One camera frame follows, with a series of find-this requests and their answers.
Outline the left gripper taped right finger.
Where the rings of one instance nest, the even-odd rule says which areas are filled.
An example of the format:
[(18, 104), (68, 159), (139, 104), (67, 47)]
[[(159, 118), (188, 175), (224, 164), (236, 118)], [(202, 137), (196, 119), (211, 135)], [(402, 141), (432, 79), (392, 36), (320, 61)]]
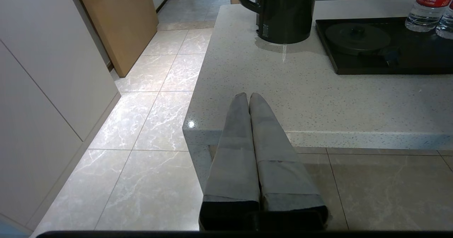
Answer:
[(256, 217), (265, 231), (321, 231), (329, 209), (267, 101), (250, 97), (249, 112), (261, 190)]

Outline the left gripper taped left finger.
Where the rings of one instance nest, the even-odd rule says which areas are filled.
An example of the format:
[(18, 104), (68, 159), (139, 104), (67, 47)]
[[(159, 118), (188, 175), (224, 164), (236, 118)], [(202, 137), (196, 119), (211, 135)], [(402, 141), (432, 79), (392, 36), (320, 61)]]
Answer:
[(246, 93), (228, 109), (212, 161), (199, 224), (204, 231), (241, 231), (260, 211), (260, 188)]

